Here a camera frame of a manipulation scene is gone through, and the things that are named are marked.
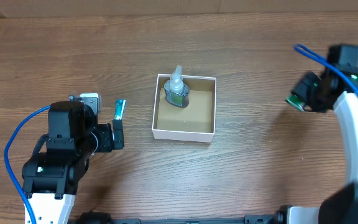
bottle cap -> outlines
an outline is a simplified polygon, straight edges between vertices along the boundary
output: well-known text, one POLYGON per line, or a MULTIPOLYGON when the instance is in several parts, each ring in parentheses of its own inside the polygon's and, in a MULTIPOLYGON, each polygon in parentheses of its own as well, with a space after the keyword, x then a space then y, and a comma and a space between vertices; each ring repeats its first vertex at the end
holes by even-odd
POLYGON ((181 76, 180 65, 178 65, 177 69, 173 72, 169 86, 171 91, 174 93, 180 93, 183 91, 183 77, 181 76))

bottle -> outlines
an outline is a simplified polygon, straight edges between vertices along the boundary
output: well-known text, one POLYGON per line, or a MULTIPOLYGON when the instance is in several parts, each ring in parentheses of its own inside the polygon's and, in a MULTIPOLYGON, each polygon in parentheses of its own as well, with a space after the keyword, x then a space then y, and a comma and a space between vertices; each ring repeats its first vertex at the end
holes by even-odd
POLYGON ((181 66, 173 72, 171 79, 164 83, 165 99, 173 106, 185 108, 189 105, 189 87, 183 83, 181 66))

wooden table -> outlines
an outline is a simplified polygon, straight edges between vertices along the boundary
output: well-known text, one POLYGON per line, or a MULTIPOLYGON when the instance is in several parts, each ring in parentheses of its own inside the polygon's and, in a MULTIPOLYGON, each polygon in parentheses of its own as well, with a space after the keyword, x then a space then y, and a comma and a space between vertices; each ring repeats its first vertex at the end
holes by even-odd
MULTIPOLYGON (((344 184, 345 158, 332 111, 284 103, 316 63, 304 43, 358 44, 358 12, 0 19, 0 223, 23 223, 24 208, 3 161, 16 126, 69 94, 98 92, 112 119, 128 100, 124 150, 98 154, 78 187, 72 218, 91 209, 114 218, 211 218, 318 206, 344 184), (216 135, 209 144, 155 140, 158 73, 218 78, 216 135)), ((9 156, 16 176, 47 114, 29 121, 9 156)))

hand sanitizer bottle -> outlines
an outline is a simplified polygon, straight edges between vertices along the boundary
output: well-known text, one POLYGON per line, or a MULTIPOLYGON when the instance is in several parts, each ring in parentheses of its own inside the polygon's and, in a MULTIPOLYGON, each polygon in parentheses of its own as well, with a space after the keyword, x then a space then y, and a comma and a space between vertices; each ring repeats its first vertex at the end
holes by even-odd
POLYGON ((185 108, 189 105, 189 87, 183 83, 181 66, 173 72, 171 79, 165 82, 165 99, 173 106, 185 108))

white box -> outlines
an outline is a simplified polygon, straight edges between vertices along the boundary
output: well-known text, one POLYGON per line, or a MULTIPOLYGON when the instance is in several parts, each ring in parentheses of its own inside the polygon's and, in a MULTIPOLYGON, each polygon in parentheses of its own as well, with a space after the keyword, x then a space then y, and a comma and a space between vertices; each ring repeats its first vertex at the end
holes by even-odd
POLYGON ((189 105, 179 108, 165 99, 164 83, 171 75, 159 74, 155 87, 152 131, 155 139, 211 142, 215 135, 216 78, 183 76, 189 86, 189 105))

